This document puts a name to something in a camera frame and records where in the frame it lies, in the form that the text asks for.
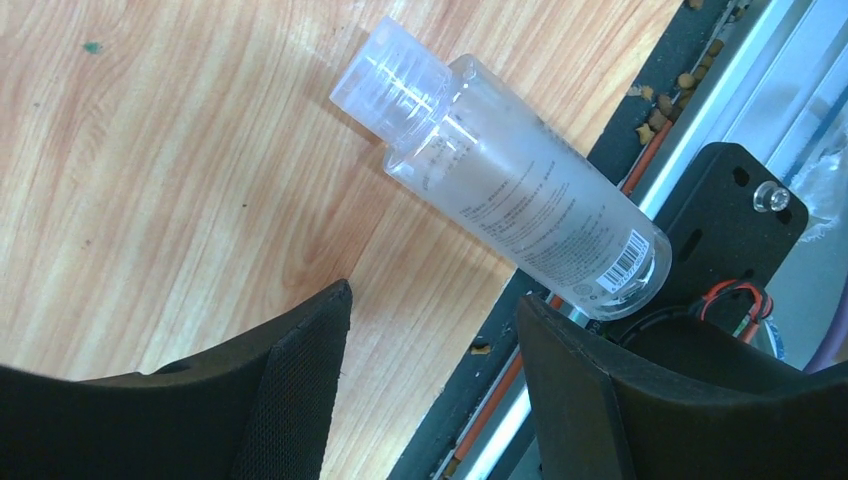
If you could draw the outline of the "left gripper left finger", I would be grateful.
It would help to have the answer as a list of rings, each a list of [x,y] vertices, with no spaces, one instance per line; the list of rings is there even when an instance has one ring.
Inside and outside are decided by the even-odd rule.
[[[150,374],[1,370],[5,479],[316,479],[353,295],[292,310]]]

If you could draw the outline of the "clear square bottle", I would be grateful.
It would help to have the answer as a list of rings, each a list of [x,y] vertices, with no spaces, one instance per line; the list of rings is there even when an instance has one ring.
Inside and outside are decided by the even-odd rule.
[[[386,144],[388,175],[589,318],[664,285],[666,235],[474,56],[446,63],[385,17],[330,98]]]

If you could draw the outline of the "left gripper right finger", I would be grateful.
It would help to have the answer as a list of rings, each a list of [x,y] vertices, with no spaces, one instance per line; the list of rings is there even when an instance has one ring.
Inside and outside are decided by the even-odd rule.
[[[517,309],[546,479],[843,479],[847,367],[800,371],[681,311],[615,344]]]

